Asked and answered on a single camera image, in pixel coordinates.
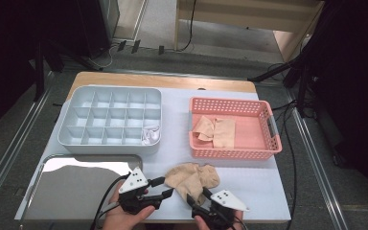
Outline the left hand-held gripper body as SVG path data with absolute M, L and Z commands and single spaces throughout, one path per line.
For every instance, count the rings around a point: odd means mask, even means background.
M 122 209 L 132 215 L 138 214 L 148 206 L 155 206 L 152 200 L 144 197 L 144 191 L 150 186 L 142 170 L 136 167 L 118 190 L 118 202 Z

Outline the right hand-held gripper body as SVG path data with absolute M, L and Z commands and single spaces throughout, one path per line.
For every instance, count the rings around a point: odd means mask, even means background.
M 234 211 L 247 212 L 249 208 L 234 194 L 228 190 L 214 193 L 211 198 L 209 209 L 204 209 L 201 216 L 211 230 L 226 230 L 234 223 Z

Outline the tan sock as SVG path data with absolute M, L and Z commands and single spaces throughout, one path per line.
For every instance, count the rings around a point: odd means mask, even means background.
M 185 163 L 171 168 L 165 174 L 165 184 L 175 188 L 184 201 L 190 196 L 196 204 L 204 203 L 203 187 L 199 177 L 199 165 Z
M 220 183 L 219 175 L 216 168 L 211 165 L 204 165 L 198 169 L 198 176 L 203 187 L 208 189 L 215 188 Z

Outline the white divided storage box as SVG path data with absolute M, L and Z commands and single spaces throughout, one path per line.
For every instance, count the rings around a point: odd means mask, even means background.
M 161 129 L 160 90 L 85 85 L 73 92 L 57 139 L 73 153 L 152 154 Z

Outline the grey transparent box lid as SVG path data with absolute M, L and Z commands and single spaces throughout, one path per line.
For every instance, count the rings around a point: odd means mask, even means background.
M 43 160 L 21 212 L 22 230 L 53 224 L 89 226 L 107 190 L 122 175 L 143 166 L 137 155 L 54 154 Z

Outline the light beige sock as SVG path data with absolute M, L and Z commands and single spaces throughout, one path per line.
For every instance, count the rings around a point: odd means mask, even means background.
M 212 141 L 214 138 L 215 126 L 213 122 L 205 116 L 202 116 L 193 128 L 193 132 L 197 133 L 197 139 L 201 141 Z
M 236 122 L 232 119 L 215 119 L 213 145 L 216 149 L 232 149 L 235 145 Z

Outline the pink perforated plastic basket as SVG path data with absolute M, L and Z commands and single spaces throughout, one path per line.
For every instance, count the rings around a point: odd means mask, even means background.
M 280 135 L 266 101 L 192 97 L 190 114 L 189 143 L 195 158 L 266 160 L 282 150 Z M 216 118 L 236 122 L 232 149 L 216 149 L 213 140 L 197 139 L 193 128 L 202 116 L 214 125 Z

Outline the person's right hand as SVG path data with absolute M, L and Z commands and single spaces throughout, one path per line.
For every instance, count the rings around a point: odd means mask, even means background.
M 234 223 L 231 227 L 226 230 L 244 230 L 242 224 L 243 212 L 236 210 L 234 212 Z M 198 230 L 211 230 L 201 216 L 195 216 L 195 224 Z

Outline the person's left hand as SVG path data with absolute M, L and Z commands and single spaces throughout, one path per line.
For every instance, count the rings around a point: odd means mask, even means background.
M 106 213 L 103 222 L 103 230 L 132 230 L 138 223 L 147 219 L 155 208 L 148 206 L 138 214 L 126 213 L 121 207 L 116 207 Z

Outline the black metal stand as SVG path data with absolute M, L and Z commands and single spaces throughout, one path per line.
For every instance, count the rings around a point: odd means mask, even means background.
M 269 70 L 258 77 L 248 78 L 247 80 L 251 82 L 261 82 L 287 70 L 287 75 L 283 79 L 283 86 L 285 88 L 291 88 L 296 83 L 299 83 L 296 108 L 298 113 L 304 117 L 305 96 L 310 78 L 310 65 L 308 62 L 309 52 L 308 48 L 303 48 L 300 54 L 294 59 L 285 62 L 279 67 Z
M 37 102 L 43 95 L 45 90 L 44 79 L 44 61 L 55 72 L 61 72 L 64 68 L 64 63 L 61 59 L 61 54 L 68 56 L 73 61 L 91 71 L 102 71 L 102 67 L 95 67 L 82 57 L 76 55 L 61 44 L 50 39 L 39 39 L 34 46 L 34 75 L 35 75 L 35 94 L 34 101 Z

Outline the dark cabinet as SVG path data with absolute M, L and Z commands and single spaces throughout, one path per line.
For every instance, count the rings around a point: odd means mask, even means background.
M 87 55 L 97 57 L 110 48 L 120 10 L 118 0 L 78 0 Z

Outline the dark curtain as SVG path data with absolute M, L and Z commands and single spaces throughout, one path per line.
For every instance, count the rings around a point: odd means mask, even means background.
M 44 0 L 0 0 L 0 119 L 35 86 L 35 44 L 50 39 Z
M 368 178 L 368 0 L 325 0 L 307 48 L 312 89 L 342 136 L 334 149 Z

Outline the light wooden desk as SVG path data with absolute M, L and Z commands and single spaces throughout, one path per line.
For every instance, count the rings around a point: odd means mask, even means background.
M 322 12 L 322 0 L 176 0 L 174 48 L 179 20 L 271 30 L 283 61 L 295 57 Z

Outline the aluminium floor rail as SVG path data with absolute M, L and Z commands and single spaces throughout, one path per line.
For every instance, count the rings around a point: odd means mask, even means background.
M 301 117 L 296 108 L 293 109 L 293 117 L 302 137 L 313 173 L 315 175 L 319 190 L 324 199 L 326 208 L 333 223 L 333 227 L 335 230 L 349 230 L 341 206 L 334 193 L 334 189 L 323 167 L 313 139 L 311 138 L 311 133 L 309 131 L 307 123 Z
M 40 111 L 43 106 L 46 104 L 47 98 L 50 94 L 51 88 L 53 86 L 54 81 L 56 80 L 56 73 L 50 71 L 45 77 L 47 88 L 43 90 L 40 98 L 33 102 L 31 108 L 29 109 L 26 117 L 23 119 L 20 127 L 15 132 L 14 137 L 12 138 L 9 146 L 6 148 L 5 153 L 3 154 L 0 160 L 0 187 L 2 186 L 5 177 L 9 173 L 10 168 L 14 160 L 17 157 L 17 154 L 20 152 L 23 143 L 25 142 L 29 132 L 31 131 L 35 120 L 37 119 Z
M 134 75 L 151 75 L 151 76 L 163 76 L 163 77 L 183 77 L 183 78 L 201 78 L 201 79 L 214 79 L 214 80 L 228 80 L 228 81 L 248 81 L 248 77 L 227 77 L 227 76 L 215 76 L 205 74 L 188 74 L 188 73 L 170 73 L 170 72 L 157 72 L 157 71 L 137 71 L 127 69 L 106 70 L 103 69 L 101 73 L 111 74 L 134 74 Z

